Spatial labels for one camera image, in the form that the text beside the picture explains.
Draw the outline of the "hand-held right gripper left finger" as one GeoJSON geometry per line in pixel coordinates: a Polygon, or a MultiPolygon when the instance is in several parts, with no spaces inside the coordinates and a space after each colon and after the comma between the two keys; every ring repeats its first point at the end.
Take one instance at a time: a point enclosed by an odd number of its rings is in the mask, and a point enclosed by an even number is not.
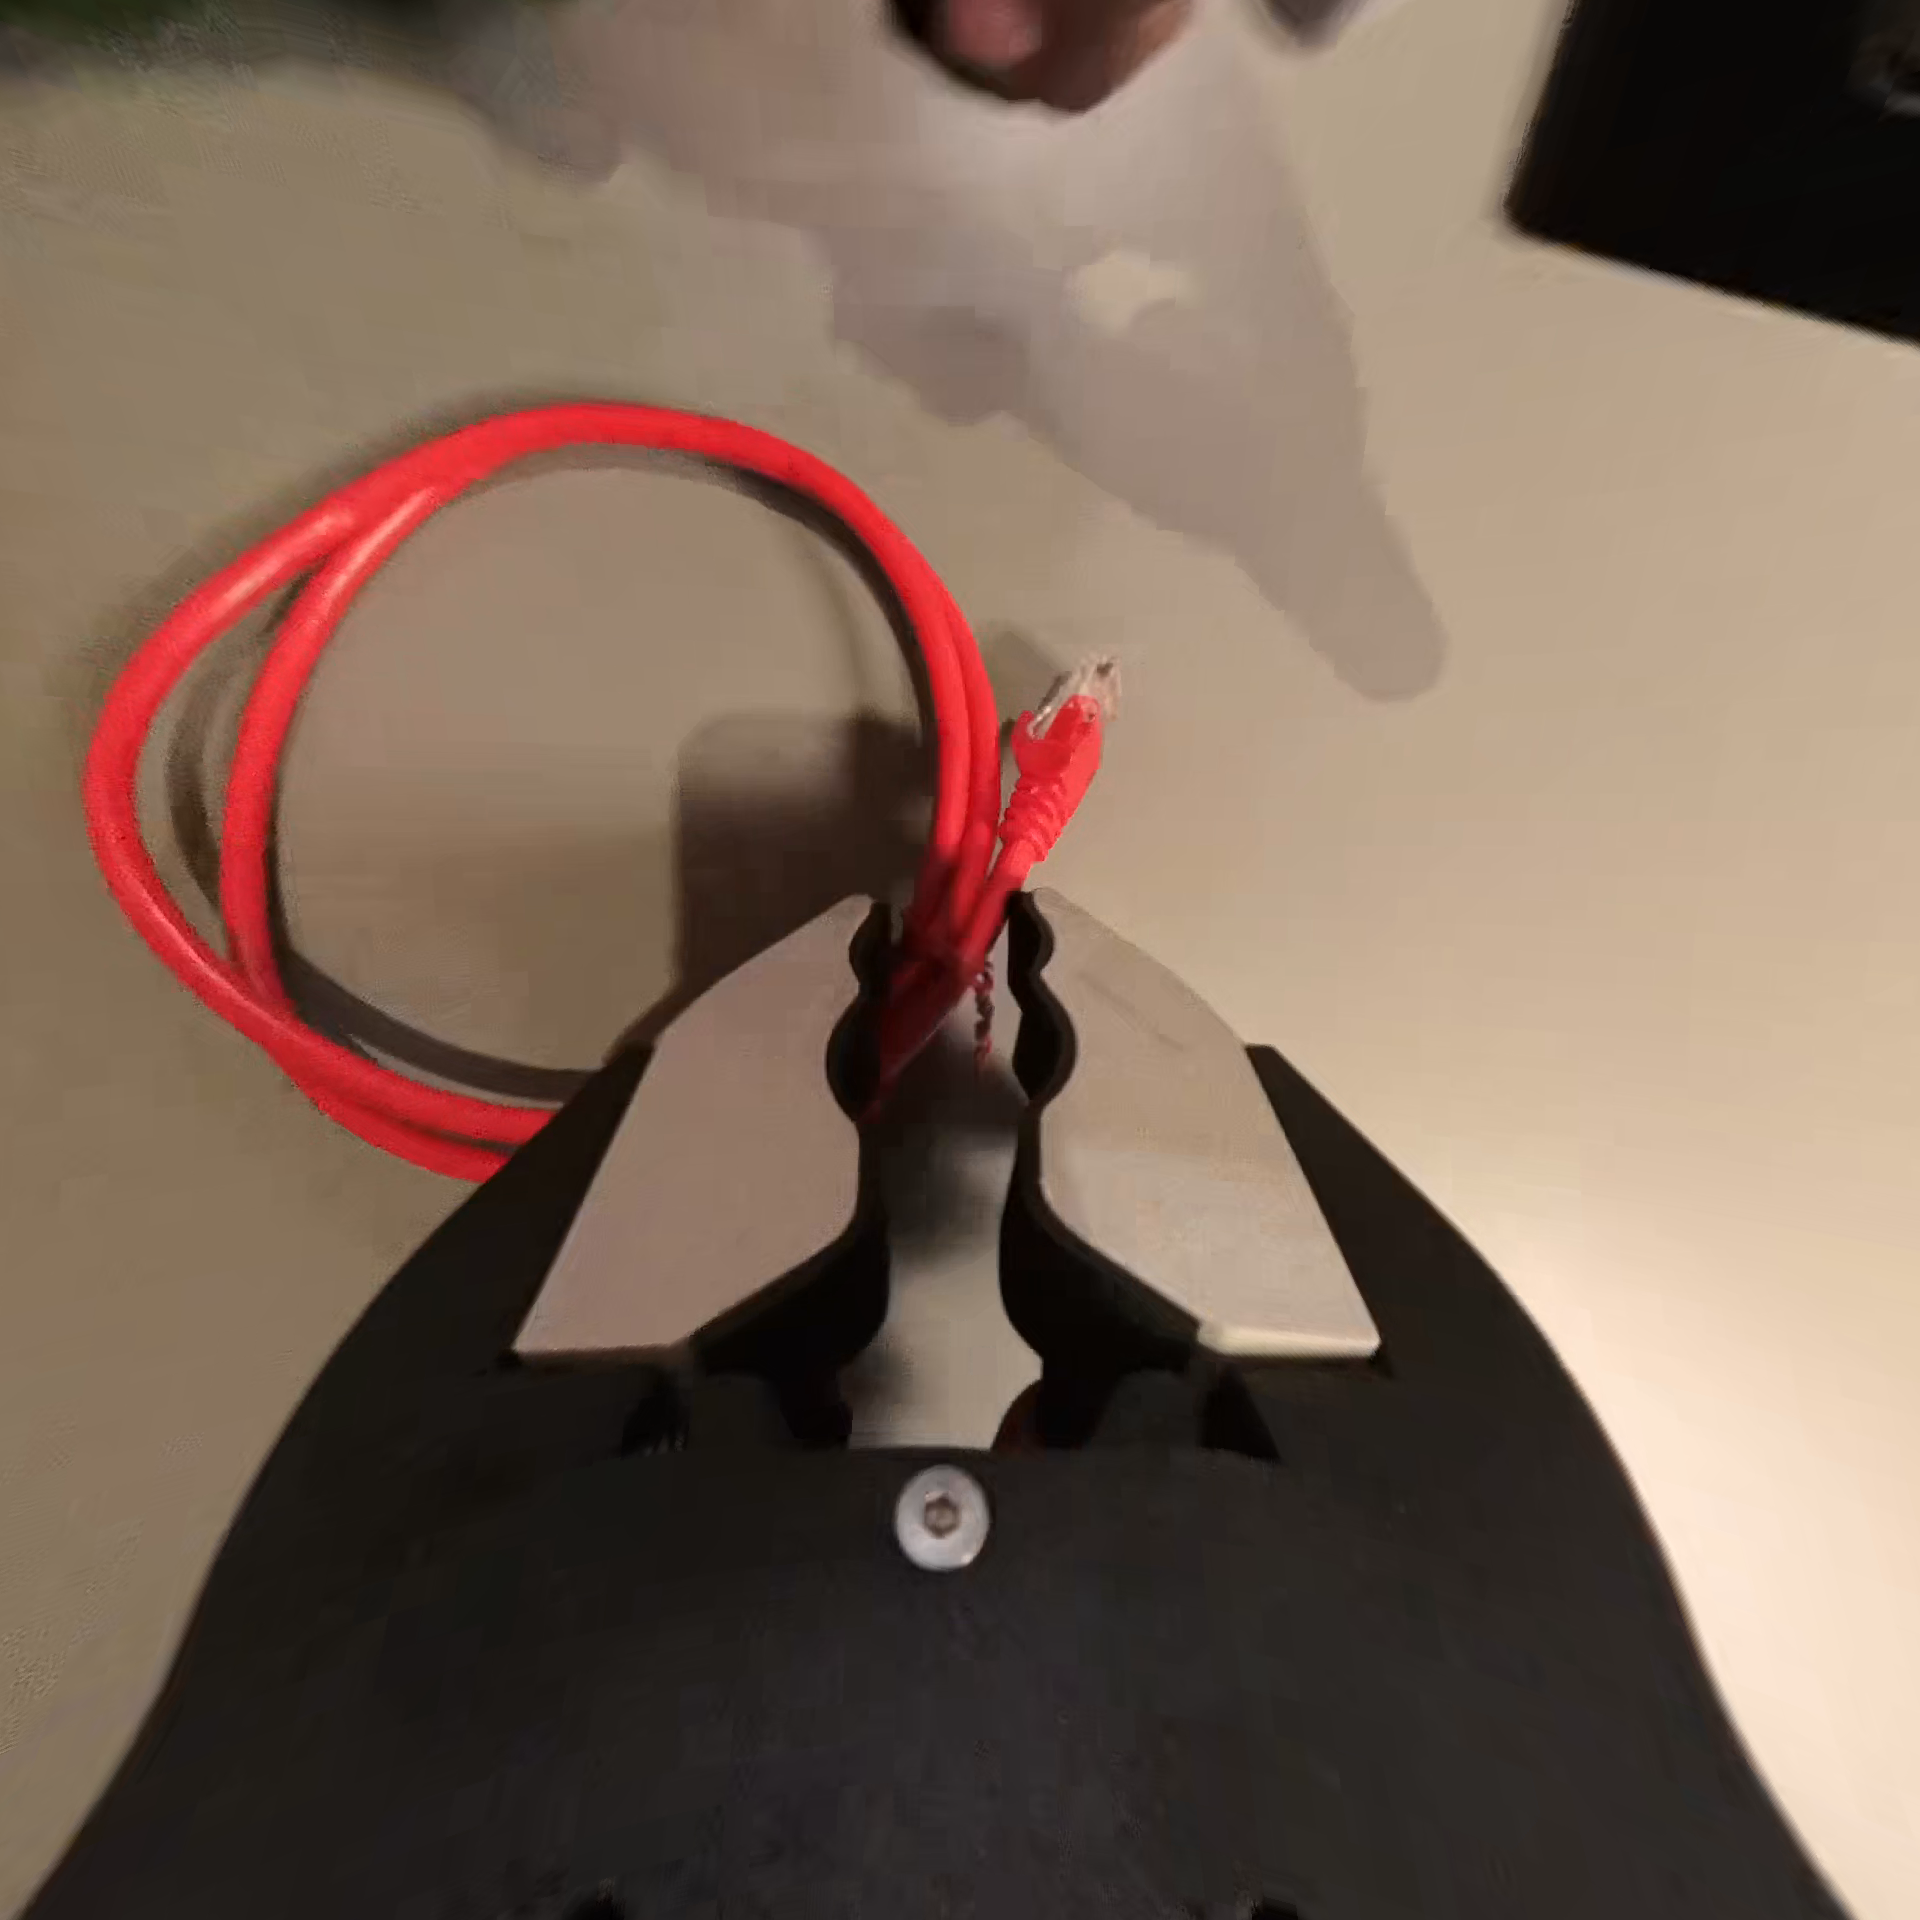
{"type": "Polygon", "coordinates": [[[874,1342],[890,1254],[851,1106],[887,933],[882,903],[846,897],[659,1032],[516,1361],[812,1379],[874,1342]]]}

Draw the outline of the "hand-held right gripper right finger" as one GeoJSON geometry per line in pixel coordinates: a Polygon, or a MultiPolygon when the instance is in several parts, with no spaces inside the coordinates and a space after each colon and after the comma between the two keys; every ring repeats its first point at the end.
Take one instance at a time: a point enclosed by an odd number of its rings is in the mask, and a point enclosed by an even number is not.
{"type": "Polygon", "coordinates": [[[1015,901],[1006,986],[1025,1112],[999,1295],[1043,1373],[1371,1361],[1376,1319],[1228,1021],[1050,888],[1015,901]]]}

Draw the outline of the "black flat pad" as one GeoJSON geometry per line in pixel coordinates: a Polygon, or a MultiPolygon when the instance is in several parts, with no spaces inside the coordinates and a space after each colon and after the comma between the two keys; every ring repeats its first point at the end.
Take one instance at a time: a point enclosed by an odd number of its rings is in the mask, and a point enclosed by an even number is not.
{"type": "Polygon", "coordinates": [[[1916,345],[1918,6],[1570,6],[1504,213],[1916,345]]]}

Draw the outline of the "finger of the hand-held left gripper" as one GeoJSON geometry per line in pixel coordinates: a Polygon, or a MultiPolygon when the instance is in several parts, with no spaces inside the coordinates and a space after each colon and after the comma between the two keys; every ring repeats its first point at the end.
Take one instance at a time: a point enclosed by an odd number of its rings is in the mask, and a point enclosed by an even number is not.
{"type": "Polygon", "coordinates": [[[1226,6],[1130,80],[950,67],[950,6],[577,6],[617,153],[804,235],[843,341],[930,409],[1273,409],[1327,373],[1327,274],[1226,6]]]}

